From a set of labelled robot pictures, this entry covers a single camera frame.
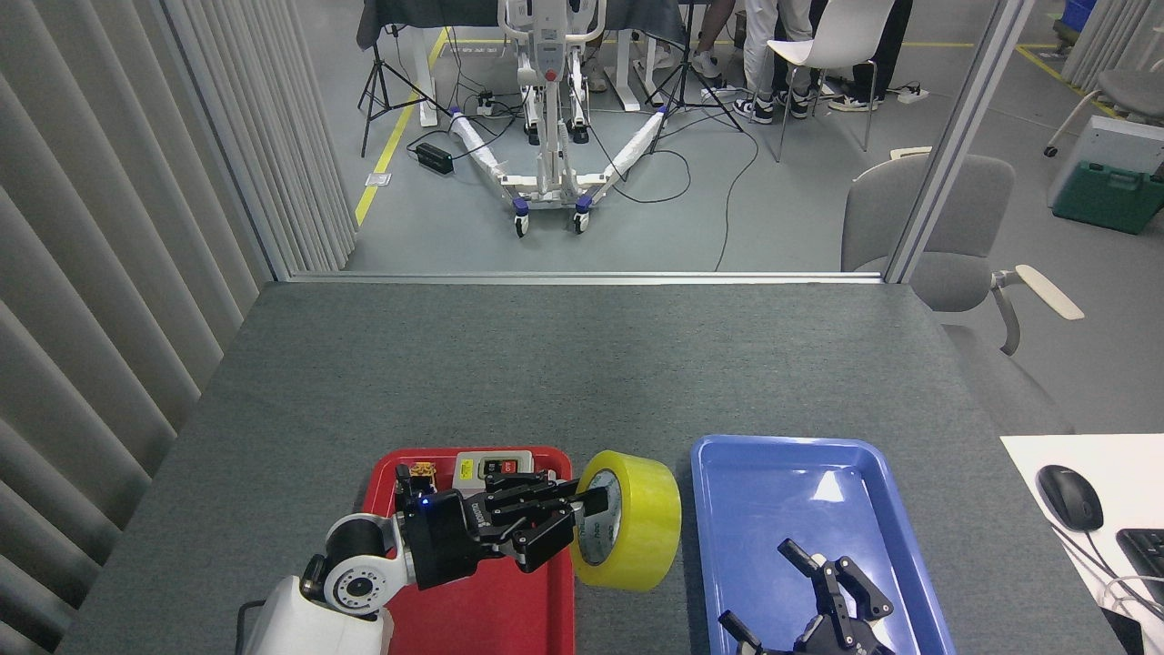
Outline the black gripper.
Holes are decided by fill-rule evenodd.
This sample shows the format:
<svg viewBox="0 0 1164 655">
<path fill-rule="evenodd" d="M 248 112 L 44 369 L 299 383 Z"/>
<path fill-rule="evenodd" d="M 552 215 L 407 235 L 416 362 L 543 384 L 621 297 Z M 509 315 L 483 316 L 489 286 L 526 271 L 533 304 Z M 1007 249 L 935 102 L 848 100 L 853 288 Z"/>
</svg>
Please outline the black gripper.
<svg viewBox="0 0 1164 655">
<path fill-rule="evenodd" d="M 765 648 L 765 654 L 895 654 L 872 631 L 873 622 L 894 612 L 894 605 L 853 558 L 810 556 L 793 539 L 782 540 L 780 554 L 811 581 L 818 615 L 794 639 L 792 650 Z M 733 612 L 723 612 L 718 622 L 734 640 L 736 654 L 761 654 L 760 639 Z"/>
<path fill-rule="evenodd" d="M 575 539 L 579 519 L 608 510 L 606 487 L 579 490 L 579 479 L 535 474 L 487 474 L 473 497 L 477 539 L 457 490 L 402 494 L 403 535 L 421 590 L 477 572 L 481 558 L 511 557 L 524 572 L 558 555 Z"/>
</svg>

